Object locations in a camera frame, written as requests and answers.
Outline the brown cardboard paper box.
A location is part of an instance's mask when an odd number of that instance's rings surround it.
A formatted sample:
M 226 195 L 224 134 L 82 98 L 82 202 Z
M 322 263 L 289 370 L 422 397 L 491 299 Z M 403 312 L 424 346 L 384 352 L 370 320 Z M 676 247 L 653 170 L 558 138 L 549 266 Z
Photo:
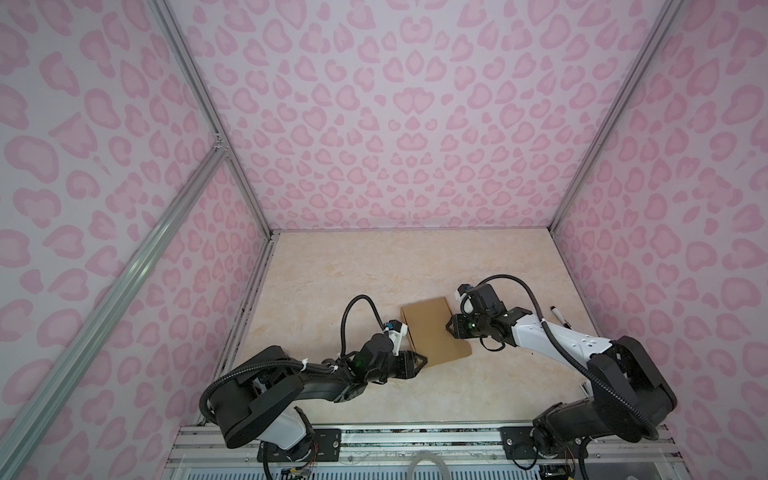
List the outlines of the brown cardboard paper box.
M 452 312 L 444 297 L 404 305 L 401 307 L 401 316 L 408 325 L 411 349 L 427 358 L 426 368 L 472 355 L 469 342 L 454 338 L 446 329 Z

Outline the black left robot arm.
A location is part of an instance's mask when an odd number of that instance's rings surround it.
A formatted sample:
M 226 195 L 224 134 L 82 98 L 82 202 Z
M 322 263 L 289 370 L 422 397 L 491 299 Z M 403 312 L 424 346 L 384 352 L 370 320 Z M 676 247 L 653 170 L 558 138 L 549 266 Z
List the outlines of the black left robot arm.
M 206 387 L 199 410 L 219 427 L 229 449 L 258 440 L 289 451 L 314 436 L 295 402 L 345 403 L 371 383 L 410 380 L 427 365 L 427 357 L 401 349 L 388 332 L 373 335 L 358 351 L 321 363 L 292 358 L 273 345 Z

